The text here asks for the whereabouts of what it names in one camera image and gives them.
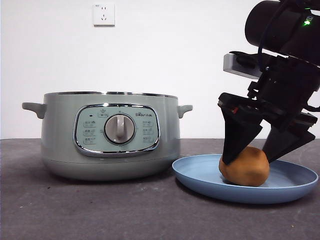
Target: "white wall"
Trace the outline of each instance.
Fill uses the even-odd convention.
[[[260,0],[113,2],[116,26],[93,27],[92,5],[103,0],[1,1],[2,139],[39,138],[42,121],[21,103],[62,91],[175,95],[194,106],[180,121],[182,138],[224,137],[218,97],[246,96],[250,80],[223,72],[223,56],[257,51],[244,27]],[[319,100],[315,93],[309,103]],[[310,131],[320,137],[320,123]]]

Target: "rotary knob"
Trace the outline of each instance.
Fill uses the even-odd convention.
[[[134,136],[135,124],[126,115],[117,114],[106,121],[104,132],[112,143],[123,144]]]

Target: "pot handle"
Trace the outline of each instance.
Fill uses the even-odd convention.
[[[178,116],[180,119],[184,116],[186,112],[189,112],[193,109],[194,107],[192,105],[181,105],[178,106]]]
[[[44,119],[47,110],[47,104],[34,103],[34,102],[24,102],[22,103],[22,108],[25,110],[30,110],[36,113],[39,119]]]

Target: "blue plate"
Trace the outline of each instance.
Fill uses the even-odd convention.
[[[276,160],[261,186],[240,186],[219,171],[221,154],[195,155],[173,162],[176,178],[187,188],[211,198],[246,204],[278,204],[299,199],[317,184],[318,175],[301,165]]]

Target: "pot base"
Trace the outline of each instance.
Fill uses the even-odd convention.
[[[117,163],[74,163],[43,158],[54,174],[85,181],[117,181],[147,177],[168,169],[179,156]]]

